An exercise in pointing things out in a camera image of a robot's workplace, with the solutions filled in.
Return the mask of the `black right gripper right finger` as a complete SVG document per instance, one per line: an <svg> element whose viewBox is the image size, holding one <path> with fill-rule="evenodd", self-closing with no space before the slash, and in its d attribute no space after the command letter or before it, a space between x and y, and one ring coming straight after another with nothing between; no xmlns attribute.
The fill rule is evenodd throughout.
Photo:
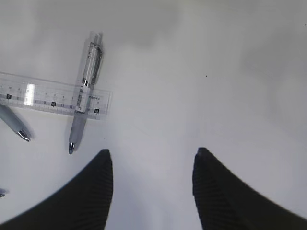
<svg viewBox="0 0 307 230"><path fill-rule="evenodd" d="M305 230L307 220L264 197L207 148L194 158L192 191L204 230Z"/></svg>

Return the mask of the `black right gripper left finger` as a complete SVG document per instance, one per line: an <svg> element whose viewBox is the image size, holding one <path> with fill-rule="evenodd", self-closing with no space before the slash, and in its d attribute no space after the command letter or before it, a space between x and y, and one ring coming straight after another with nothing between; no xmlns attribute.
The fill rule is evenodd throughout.
<svg viewBox="0 0 307 230"><path fill-rule="evenodd" d="M103 230L113 196L110 151L101 150L43 202L1 224L2 230Z"/></svg>

